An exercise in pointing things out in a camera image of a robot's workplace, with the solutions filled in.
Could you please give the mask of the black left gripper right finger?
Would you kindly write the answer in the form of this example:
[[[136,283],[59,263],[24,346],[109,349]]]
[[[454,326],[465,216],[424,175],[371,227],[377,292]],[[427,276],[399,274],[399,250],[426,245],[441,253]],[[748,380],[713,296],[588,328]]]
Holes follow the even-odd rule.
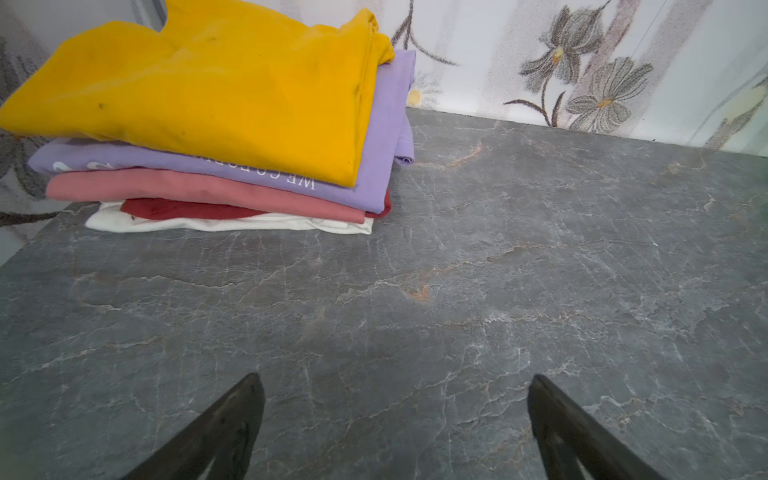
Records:
[[[529,385],[527,409],[549,479],[663,479],[542,374]]]

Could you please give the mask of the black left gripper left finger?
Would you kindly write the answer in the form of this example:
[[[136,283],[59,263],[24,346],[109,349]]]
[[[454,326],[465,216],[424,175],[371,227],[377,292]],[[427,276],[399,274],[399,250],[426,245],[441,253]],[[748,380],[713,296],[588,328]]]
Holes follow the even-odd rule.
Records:
[[[259,375],[247,374],[125,477],[244,478],[262,425],[265,403]]]

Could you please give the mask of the yellow t shirt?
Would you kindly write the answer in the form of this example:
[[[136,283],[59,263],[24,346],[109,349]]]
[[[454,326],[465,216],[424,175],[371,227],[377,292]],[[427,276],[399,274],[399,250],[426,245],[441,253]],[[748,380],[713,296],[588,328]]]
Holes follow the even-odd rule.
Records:
[[[395,56],[371,11],[336,28],[245,1],[167,8],[158,31],[112,21],[63,42],[4,102],[2,128],[355,185]]]

